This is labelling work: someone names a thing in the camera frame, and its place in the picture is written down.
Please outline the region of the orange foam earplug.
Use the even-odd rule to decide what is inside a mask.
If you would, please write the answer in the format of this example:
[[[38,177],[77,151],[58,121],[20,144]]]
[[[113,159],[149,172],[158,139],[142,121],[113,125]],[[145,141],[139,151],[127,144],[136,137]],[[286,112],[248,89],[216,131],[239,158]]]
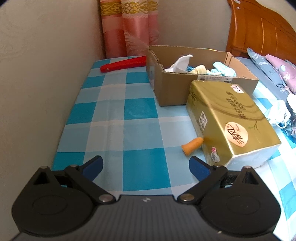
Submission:
[[[181,145],[181,148],[186,156],[189,156],[194,151],[199,149],[203,145],[204,139],[201,137],[197,137],[187,144]]]

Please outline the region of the light blue face mask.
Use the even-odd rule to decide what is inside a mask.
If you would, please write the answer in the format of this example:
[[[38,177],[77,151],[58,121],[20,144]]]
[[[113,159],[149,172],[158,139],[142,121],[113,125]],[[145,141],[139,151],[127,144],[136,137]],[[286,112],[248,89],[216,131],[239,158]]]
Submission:
[[[291,116],[284,100],[278,100],[277,103],[265,112],[265,117],[269,123],[281,129],[287,127],[287,122]]]

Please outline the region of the gold tissue pack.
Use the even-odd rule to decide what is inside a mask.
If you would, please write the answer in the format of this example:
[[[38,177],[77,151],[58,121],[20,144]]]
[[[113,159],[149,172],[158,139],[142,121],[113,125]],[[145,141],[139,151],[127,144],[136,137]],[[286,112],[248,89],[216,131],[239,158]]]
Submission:
[[[281,141],[253,99],[237,84],[192,81],[186,104],[209,165],[257,168]]]

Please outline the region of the blue white checkered tablecloth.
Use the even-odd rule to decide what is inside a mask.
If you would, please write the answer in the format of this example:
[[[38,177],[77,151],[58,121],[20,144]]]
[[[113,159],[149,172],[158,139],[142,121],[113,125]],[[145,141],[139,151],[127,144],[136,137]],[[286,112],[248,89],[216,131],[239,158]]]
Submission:
[[[194,131],[183,105],[159,106],[146,68],[102,73],[113,59],[96,61],[76,98],[52,168],[81,165],[96,155],[96,178],[115,193],[174,193],[195,183],[181,145]]]

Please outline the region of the blue floral bedsheet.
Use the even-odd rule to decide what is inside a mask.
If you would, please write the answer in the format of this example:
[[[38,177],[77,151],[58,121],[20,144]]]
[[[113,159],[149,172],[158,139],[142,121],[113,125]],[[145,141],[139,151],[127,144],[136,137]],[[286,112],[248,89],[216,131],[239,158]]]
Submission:
[[[243,57],[237,57],[237,59],[243,63],[277,99],[287,100],[289,92],[277,87],[264,72],[256,67],[251,59]]]

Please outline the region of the brown cardboard box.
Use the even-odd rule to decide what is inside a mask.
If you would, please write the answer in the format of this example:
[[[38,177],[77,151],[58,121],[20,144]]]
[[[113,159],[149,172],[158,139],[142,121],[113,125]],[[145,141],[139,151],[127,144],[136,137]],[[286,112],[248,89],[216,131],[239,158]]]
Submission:
[[[191,73],[166,72],[180,57],[192,55],[189,65],[196,67],[204,65],[206,69],[213,68],[214,62],[221,62],[236,72],[235,77],[214,77]],[[193,80],[210,80],[234,83],[239,85],[249,95],[255,90],[259,80],[251,71],[229,52],[206,48],[190,48],[181,46],[149,46],[147,48],[147,74],[160,106],[184,105],[189,95]]]

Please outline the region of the blue floral pillow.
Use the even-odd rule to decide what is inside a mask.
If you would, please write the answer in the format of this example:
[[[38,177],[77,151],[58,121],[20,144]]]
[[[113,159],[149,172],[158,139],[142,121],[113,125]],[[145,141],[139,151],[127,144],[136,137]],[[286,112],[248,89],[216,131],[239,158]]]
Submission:
[[[271,63],[262,55],[255,53],[251,48],[247,48],[247,54],[252,62],[279,88],[284,88],[285,84],[280,74],[271,65]]]

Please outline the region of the red folding fan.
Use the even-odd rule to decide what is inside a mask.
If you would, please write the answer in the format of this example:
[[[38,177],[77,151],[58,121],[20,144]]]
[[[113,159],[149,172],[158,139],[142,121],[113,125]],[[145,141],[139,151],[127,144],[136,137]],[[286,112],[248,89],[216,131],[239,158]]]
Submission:
[[[100,67],[101,73],[112,72],[116,70],[143,67],[146,65],[147,57],[139,56],[131,59],[121,60],[114,63],[102,65]]]

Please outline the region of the pink floral pillow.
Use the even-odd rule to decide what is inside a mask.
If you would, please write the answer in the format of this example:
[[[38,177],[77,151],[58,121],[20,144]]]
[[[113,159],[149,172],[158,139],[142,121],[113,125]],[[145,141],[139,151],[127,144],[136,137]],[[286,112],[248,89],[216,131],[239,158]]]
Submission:
[[[279,72],[290,91],[295,94],[295,67],[278,57],[267,54],[265,58]]]

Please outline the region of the pink curtain with gold band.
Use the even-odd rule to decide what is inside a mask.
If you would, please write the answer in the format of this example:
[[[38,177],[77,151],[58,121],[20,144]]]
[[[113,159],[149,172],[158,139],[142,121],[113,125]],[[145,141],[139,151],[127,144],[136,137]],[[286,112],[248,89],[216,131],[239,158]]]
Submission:
[[[107,58],[145,55],[159,39],[158,1],[100,1]]]

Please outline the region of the wooden bed headboard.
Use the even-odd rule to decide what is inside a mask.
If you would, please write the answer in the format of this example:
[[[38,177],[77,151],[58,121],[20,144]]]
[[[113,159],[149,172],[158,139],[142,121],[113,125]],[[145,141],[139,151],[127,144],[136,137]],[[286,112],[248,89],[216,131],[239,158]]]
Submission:
[[[226,51],[247,57],[247,49],[295,64],[295,30],[280,14],[257,1],[227,1],[232,14]]]

